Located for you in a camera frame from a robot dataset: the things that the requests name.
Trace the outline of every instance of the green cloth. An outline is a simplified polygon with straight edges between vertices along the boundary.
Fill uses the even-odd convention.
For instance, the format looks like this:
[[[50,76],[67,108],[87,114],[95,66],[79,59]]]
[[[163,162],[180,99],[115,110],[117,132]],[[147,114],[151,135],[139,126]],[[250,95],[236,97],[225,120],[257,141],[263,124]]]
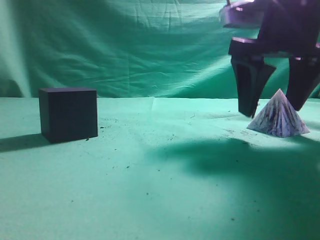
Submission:
[[[38,99],[0,98],[0,239],[318,240],[320,100],[292,138],[237,106],[100,98],[99,137],[48,144]]]
[[[0,1],[0,97],[92,87],[100,97],[237,98],[225,0]],[[288,60],[261,98],[288,85]]]

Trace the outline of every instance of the wrinkled fabric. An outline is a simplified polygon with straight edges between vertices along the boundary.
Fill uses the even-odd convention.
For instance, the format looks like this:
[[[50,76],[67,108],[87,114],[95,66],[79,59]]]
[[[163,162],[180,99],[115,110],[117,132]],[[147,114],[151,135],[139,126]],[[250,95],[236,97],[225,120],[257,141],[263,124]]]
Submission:
[[[236,98],[224,29],[225,0],[4,0],[0,2],[0,97],[38,88],[91,87],[99,97]],[[261,98],[287,90],[287,59]]]

